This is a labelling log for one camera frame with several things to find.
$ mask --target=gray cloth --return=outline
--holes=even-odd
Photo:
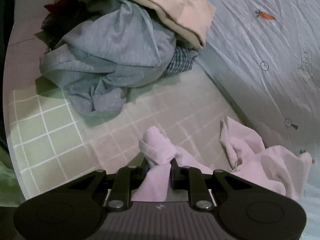
[[[87,9],[101,17],[67,33],[40,58],[40,71],[69,93],[81,114],[115,114],[125,103],[124,87],[143,86],[164,72],[175,33],[128,0],[91,0]]]

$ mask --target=green fabric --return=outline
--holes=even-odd
[[[0,206],[17,207],[25,201],[17,176],[13,169],[8,168],[6,153],[0,148]]]

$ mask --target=pile of clothes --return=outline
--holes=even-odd
[[[45,8],[40,71],[88,116],[117,114],[128,88],[190,70],[215,11],[206,0],[60,0]]]

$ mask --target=carrot print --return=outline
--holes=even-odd
[[[270,15],[266,12],[262,12],[260,10],[254,11],[254,12],[257,15],[257,18],[259,18],[259,16],[260,16],[262,19],[265,19],[265,20],[275,20],[276,19],[272,15]]]

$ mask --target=checkered fabric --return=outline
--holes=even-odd
[[[164,71],[164,75],[174,75],[192,69],[192,58],[185,47],[176,46],[173,58]]]

